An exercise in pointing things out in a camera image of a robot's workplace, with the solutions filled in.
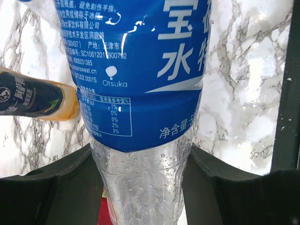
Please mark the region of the tall orange juice bottle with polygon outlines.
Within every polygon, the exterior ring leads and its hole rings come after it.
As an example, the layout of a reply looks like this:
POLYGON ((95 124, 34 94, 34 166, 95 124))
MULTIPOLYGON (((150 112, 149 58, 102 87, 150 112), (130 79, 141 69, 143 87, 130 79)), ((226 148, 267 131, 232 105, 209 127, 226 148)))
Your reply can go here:
POLYGON ((1 116, 67 121, 78 112, 76 88, 0 68, 1 116))

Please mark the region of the blue label water bottle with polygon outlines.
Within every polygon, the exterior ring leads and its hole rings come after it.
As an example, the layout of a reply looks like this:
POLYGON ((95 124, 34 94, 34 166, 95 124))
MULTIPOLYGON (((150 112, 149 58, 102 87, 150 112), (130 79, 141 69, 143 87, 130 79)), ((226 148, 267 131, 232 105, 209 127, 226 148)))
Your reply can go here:
POLYGON ((175 225, 203 88, 209 0, 26 0, 60 30, 115 225, 175 225))

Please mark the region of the red dragon fruit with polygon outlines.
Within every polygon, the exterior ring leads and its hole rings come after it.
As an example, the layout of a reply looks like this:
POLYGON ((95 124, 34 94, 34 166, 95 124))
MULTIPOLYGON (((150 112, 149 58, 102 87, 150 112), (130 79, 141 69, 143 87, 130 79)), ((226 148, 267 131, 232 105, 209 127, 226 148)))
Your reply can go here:
POLYGON ((107 204, 107 192, 103 190, 97 225, 113 225, 107 204))

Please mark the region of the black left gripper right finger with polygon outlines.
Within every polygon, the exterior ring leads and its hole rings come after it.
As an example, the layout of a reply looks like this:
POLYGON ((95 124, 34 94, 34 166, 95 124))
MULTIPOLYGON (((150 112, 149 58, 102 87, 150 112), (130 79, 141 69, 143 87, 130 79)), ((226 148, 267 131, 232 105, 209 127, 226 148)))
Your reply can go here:
POLYGON ((184 202, 190 225, 297 225, 300 172, 259 176, 193 145, 184 172, 184 202))

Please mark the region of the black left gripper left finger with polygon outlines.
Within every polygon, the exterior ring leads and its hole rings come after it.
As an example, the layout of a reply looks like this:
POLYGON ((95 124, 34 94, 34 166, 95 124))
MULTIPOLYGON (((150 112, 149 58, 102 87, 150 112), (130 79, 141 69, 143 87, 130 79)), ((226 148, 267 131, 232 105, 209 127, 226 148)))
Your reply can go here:
POLYGON ((2 225, 95 225, 103 183, 90 145, 21 176, 0 180, 2 225))

